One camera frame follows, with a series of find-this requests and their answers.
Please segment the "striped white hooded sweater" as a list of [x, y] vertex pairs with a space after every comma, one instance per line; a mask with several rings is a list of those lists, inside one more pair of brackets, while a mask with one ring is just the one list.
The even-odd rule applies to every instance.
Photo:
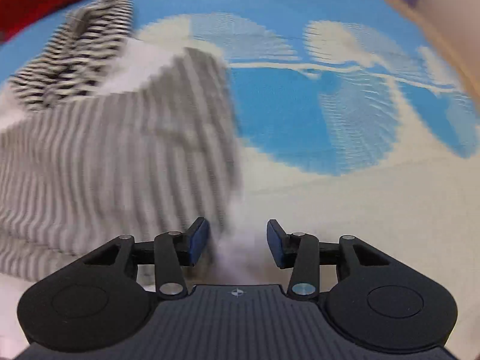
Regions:
[[132, 35], [131, 0], [72, 11], [1, 88], [1, 273], [39, 281], [112, 238], [199, 216], [239, 181], [224, 63]]

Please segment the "wooden bed frame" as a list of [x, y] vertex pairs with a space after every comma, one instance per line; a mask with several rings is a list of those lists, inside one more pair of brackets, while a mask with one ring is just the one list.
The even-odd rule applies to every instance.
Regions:
[[409, 6], [404, 0], [384, 0], [403, 17], [414, 22], [424, 33], [427, 40], [439, 54], [450, 64], [460, 78], [464, 89], [474, 102], [479, 105], [479, 81], [470, 72], [467, 64], [455, 49], [453, 43], [446, 38], [431, 21], [416, 8]]

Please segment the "blue patterned bed sheet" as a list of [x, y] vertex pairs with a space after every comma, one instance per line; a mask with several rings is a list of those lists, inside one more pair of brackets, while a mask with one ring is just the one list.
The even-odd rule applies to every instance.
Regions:
[[[3, 44], [1, 90], [93, 1]], [[183, 268], [187, 297], [88, 352], [29, 343], [17, 307], [45, 277], [1, 272], [1, 357], [477, 359], [479, 108], [422, 30], [384, 0], [131, 2], [134, 38], [197, 48], [226, 67], [238, 165], [229, 226], [214, 239], [210, 225], [199, 261]], [[291, 271], [270, 252], [271, 219], [320, 242], [355, 236], [441, 284], [458, 309], [446, 344], [378, 352], [341, 336], [315, 303], [287, 297]]]

